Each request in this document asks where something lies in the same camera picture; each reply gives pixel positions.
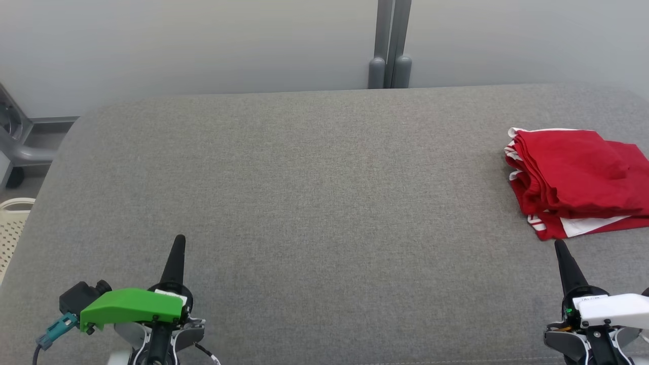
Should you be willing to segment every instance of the gray pole base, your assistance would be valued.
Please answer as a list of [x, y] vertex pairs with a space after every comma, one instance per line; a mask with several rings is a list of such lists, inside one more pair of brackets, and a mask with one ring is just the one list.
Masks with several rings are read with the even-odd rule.
[[392, 82], [393, 88], [406, 89], [410, 84], [410, 69], [412, 58], [401, 55], [395, 60], [395, 74]]
[[386, 61], [376, 57], [369, 62], [369, 76], [367, 78], [368, 89], [382, 89], [383, 78], [386, 74]]

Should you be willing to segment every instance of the white basket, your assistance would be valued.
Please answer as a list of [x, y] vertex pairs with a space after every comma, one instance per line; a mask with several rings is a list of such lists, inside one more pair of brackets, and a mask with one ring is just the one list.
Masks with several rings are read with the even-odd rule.
[[17, 197], [0, 204], [0, 284], [5, 278], [11, 257], [18, 245], [18, 238], [29, 215], [29, 210], [8, 210], [8, 207], [18, 204], [34, 204], [36, 200], [30, 197]]

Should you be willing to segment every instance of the white label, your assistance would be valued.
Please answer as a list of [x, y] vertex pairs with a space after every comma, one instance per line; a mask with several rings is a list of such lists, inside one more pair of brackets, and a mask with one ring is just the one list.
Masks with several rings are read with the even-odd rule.
[[179, 298], [182, 299], [182, 305], [187, 304], [187, 297], [186, 296], [180, 296], [180, 295], [178, 295], [176, 293], [165, 292], [164, 290], [160, 290], [160, 289], [156, 289], [155, 292], [158, 293], [158, 294], [164, 294], [166, 296], [179, 297]]
[[602, 296], [587, 296], [587, 297], [572, 298], [572, 304], [574, 305], [574, 308], [576, 310], [579, 310], [579, 306], [577, 304], [581, 303], [582, 301], [601, 299], [601, 298], [606, 298], [606, 297], [607, 297], [607, 295], [604, 294]]

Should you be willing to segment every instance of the teal connector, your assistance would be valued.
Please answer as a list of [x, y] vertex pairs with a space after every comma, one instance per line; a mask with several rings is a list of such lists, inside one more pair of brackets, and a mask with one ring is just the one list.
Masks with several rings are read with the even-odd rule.
[[58, 321], [52, 323], [52, 325], [47, 328], [43, 336], [36, 339], [36, 343], [41, 346], [43, 351], [45, 351], [52, 346], [52, 343], [56, 341], [57, 338], [66, 334], [78, 323], [79, 320], [74, 314], [70, 312], [65, 313], [58, 319]]

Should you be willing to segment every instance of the gray fabric surface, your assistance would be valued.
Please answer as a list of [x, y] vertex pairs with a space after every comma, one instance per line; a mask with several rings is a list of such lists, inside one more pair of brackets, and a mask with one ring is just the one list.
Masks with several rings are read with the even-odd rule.
[[[649, 103], [586, 85], [159, 97], [81, 118], [0, 287], [0, 364], [27, 364], [83, 280], [147, 288], [173, 238], [203, 344], [232, 364], [559, 364], [554, 249], [519, 213], [507, 128], [649, 152]], [[649, 286], [649, 230], [569, 240], [591, 284]], [[634, 344], [632, 353], [647, 350]], [[44, 364], [102, 364], [109, 329]], [[208, 364], [195, 349], [186, 364]]]

